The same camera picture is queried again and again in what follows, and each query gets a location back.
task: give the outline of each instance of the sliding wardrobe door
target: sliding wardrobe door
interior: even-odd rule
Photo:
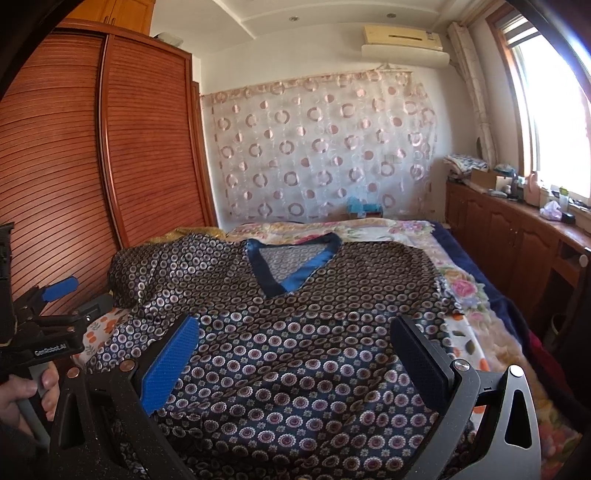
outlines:
[[[196,163],[190,55],[107,40],[100,102],[103,163],[124,246],[208,225]]]
[[[104,39],[49,35],[0,102],[0,222],[14,222],[12,293],[75,275],[80,287],[46,313],[106,289],[117,251],[97,162]]]

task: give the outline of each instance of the floral bedsheet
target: floral bedsheet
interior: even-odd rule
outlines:
[[[177,229],[151,242],[170,241],[192,229]],[[581,439],[569,422],[554,407],[540,384],[521,346],[511,336],[501,319],[491,310],[483,285],[456,266],[445,250],[431,235],[433,227],[423,221],[362,219],[329,223],[252,223],[240,226],[224,235],[219,229],[211,234],[227,241],[238,242],[256,238],[263,243],[280,245],[300,243],[329,232],[337,233],[345,242],[398,241],[423,249],[449,283],[465,315],[449,319],[450,338],[454,354],[465,358],[479,370],[505,371],[509,365],[521,366],[527,376],[540,429],[542,446],[542,478],[550,480],[562,467]],[[81,367],[111,336],[115,326],[126,320],[128,311],[113,309],[92,323],[84,338],[85,350],[73,360]],[[472,420],[476,425],[482,417],[483,407],[476,407]]]

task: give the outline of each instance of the metal screw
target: metal screw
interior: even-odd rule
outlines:
[[[524,375],[523,369],[519,365],[511,365],[509,367],[509,372],[511,373],[511,375],[517,378],[523,377]]]
[[[131,372],[135,367],[135,362],[133,360],[123,360],[119,364],[119,370],[122,372]]]
[[[453,366],[456,367],[457,370],[460,372],[467,372],[470,370],[470,364],[466,362],[463,358],[458,358],[454,361]]]
[[[76,378],[78,375],[80,375],[80,369],[78,367],[72,367],[68,370],[66,375],[68,378]]]

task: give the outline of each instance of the ceiling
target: ceiling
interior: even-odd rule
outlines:
[[[166,31],[181,37],[182,48],[200,57],[262,35],[309,25],[364,22],[441,31],[483,1],[157,0],[150,33]]]

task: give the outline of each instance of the v-neck collar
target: v-neck collar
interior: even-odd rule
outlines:
[[[287,244],[287,245],[266,245],[259,240],[251,238],[247,240],[246,251],[248,253],[248,259],[250,260],[252,271],[255,274],[256,280],[261,286],[263,292],[267,297],[277,297],[285,293],[296,291],[300,288],[309,276],[314,273],[317,268],[326,265],[331,258],[334,257],[335,253],[339,250],[342,240],[336,233],[327,233],[325,235],[313,238],[307,242],[300,244]],[[322,252],[315,255],[312,259],[308,260],[298,270],[290,274],[285,280],[278,282],[275,280],[269,269],[269,265],[261,255],[261,249],[263,248],[277,248],[277,247],[301,247],[302,245],[317,245],[326,244],[326,247]]]

